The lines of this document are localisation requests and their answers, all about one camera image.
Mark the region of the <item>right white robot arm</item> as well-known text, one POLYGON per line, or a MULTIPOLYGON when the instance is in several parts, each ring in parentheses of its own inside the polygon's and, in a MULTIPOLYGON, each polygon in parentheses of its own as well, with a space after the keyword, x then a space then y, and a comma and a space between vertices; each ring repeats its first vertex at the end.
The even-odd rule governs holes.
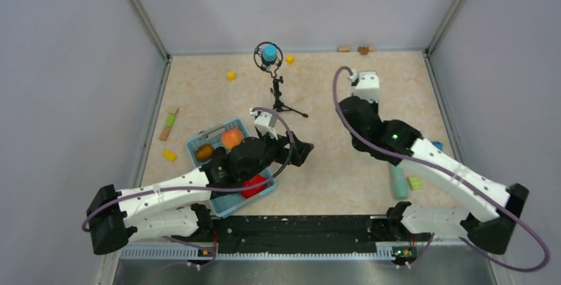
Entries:
POLYGON ((382 120, 375 102, 351 96, 336 110, 357 151, 419 175, 459 203, 448 208, 397 203, 387 212, 394 239, 435 233, 468 240, 494 255, 506 252, 529 195, 526 187, 495 183, 469 169, 406 122, 382 120))

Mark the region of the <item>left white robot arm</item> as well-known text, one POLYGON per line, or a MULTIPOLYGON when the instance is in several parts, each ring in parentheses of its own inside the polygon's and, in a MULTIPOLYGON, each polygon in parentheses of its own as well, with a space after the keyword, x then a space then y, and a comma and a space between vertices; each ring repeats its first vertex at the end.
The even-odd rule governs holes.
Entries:
POLYGON ((106 255, 127 244, 167 236, 192 236, 204 241, 212 233, 212 218, 203 205, 215 195, 223 196, 266 186, 254 179, 271 164, 279 171, 303 165, 314 149, 288 131, 246 137, 233 148, 220 145, 192 171, 157 184, 117 190, 114 185, 98 189, 86 210, 83 231, 91 238, 93 253, 106 255))

